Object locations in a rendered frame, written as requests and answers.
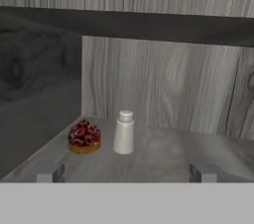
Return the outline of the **white shaker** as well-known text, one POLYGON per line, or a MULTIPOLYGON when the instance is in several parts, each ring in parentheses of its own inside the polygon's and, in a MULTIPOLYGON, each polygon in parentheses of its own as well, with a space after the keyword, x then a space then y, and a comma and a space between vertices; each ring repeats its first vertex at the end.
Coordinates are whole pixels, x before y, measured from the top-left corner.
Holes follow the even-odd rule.
POLYGON ((121 110, 116 122, 113 150, 120 155, 129 155, 134 150, 133 112, 121 110))

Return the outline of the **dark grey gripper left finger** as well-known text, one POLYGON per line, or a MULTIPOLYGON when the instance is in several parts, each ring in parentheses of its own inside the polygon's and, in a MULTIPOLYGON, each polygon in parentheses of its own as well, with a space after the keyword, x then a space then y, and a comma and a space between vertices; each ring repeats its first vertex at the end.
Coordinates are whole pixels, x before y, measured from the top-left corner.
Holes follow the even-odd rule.
POLYGON ((47 164, 28 172, 15 168, 1 182, 64 182, 64 164, 47 164))

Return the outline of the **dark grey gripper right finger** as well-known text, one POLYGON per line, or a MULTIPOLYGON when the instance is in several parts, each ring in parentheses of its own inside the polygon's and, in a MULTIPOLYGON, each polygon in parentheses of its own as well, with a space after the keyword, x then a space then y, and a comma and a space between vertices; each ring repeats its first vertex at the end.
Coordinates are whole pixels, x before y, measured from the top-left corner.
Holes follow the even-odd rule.
POLYGON ((190 164, 190 182, 252 182, 252 179, 224 171, 214 164, 190 164))

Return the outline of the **grey wood cabinet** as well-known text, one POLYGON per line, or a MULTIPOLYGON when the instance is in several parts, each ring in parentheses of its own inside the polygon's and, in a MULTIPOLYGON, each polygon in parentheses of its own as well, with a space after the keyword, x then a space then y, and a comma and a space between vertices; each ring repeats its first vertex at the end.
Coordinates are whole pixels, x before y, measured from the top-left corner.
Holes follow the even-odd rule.
POLYGON ((254 177, 254 0, 0 0, 0 182, 50 163, 69 181, 183 181, 193 161, 254 177), (101 133, 90 154, 67 144, 82 119, 101 133))

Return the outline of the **red berry tart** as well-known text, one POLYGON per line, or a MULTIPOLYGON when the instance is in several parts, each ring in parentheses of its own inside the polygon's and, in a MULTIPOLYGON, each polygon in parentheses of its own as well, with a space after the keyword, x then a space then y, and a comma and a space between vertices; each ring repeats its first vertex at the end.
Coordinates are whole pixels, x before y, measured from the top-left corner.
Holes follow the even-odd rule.
POLYGON ((82 119, 71 127, 67 135, 67 144, 75 154, 90 154, 100 149, 101 133, 97 126, 82 119))

